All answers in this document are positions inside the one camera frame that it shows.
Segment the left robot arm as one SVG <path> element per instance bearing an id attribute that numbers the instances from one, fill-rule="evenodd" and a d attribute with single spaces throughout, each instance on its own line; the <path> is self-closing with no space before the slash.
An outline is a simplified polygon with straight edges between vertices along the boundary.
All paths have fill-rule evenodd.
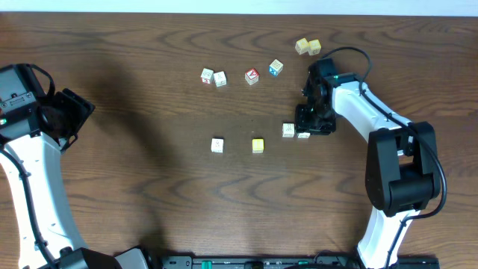
<path id="1" fill-rule="evenodd" d="M 10 184 L 20 268 L 161 268 L 145 247 L 117 256 L 89 249 L 64 188 L 60 158 L 95 107 L 69 89 L 44 90 L 34 64 L 1 68 L 1 166 Z"/>

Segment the white block with figure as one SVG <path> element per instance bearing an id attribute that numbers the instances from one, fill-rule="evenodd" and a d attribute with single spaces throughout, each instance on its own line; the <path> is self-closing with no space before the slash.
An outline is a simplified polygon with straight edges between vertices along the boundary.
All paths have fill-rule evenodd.
<path id="1" fill-rule="evenodd" d="M 284 123 L 282 125 L 282 137 L 290 138 L 295 135 L 295 125 L 293 123 Z"/>

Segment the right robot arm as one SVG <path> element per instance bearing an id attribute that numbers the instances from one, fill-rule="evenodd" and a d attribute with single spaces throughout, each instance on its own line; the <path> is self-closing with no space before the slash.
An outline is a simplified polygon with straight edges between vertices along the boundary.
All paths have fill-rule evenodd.
<path id="1" fill-rule="evenodd" d="M 391 268 L 409 224 L 423 219 L 430 200 L 445 195 L 435 130 L 413 123 L 378 100 L 353 73 L 339 73 L 330 58 L 308 67 L 302 89 L 307 102 L 296 107 L 299 135 L 330 135 L 343 117 L 367 143 L 365 188 L 372 205 L 357 245 L 363 268 Z"/>

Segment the green sided white block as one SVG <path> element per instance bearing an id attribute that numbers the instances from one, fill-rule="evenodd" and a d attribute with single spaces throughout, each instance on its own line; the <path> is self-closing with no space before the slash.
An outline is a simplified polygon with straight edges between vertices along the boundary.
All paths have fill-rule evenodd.
<path id="1" fill-rule="evenodd" d="M 311 136 L 308 132 L 301 132 L 297 134 L 297 137 L 300 139 L 308 139 Z"/>

